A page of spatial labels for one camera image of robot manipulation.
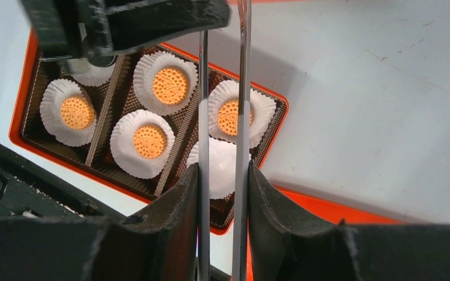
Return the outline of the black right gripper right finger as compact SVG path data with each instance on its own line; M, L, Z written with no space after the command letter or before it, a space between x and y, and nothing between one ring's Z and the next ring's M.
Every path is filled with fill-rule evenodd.
M340 227L282 194L248 168L248 227L254 280L356 280Z

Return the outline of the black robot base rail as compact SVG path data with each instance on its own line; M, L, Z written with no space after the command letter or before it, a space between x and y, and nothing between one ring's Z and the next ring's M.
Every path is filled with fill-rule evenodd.
M0 217L125 215L0 144Z

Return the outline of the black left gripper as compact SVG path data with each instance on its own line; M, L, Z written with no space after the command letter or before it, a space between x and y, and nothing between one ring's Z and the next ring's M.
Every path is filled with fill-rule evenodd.
M227 1L21 1L42 61L85 68L86 61L133 54L186 35L226 27Z

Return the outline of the round orange cookie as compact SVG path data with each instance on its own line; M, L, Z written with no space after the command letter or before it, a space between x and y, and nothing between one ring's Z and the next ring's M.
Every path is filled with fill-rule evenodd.
M175 67L159 70L152 82L154 96L166 105L180 104L187 96L188 89L187 76L181 69Z
M160 157L166 149L167 137L161 127L156 125L143 125L133 135L136 152L145 159Z
M222 132L237 136L238 132L238 99L226 101L217 112L218 126Z
M60 116L68 128L82 130L94 122L95 112L84 97L72 96L62 102Z

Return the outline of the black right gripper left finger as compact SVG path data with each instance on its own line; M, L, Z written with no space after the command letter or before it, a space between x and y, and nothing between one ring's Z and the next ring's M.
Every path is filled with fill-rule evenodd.
M149 205L122 220L136 232L135 270L142 280L193 280L196 270L199 167Z

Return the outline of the metal serving tongs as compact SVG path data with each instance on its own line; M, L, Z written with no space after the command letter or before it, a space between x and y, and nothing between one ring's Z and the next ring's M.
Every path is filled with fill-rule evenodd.
M238 1L240 76L236 143L210 138L208 32L200 33L197 159L199 168L198 280L210 279L210 186L234 188L232 280L247 275L247 203L250 128L251 1Z

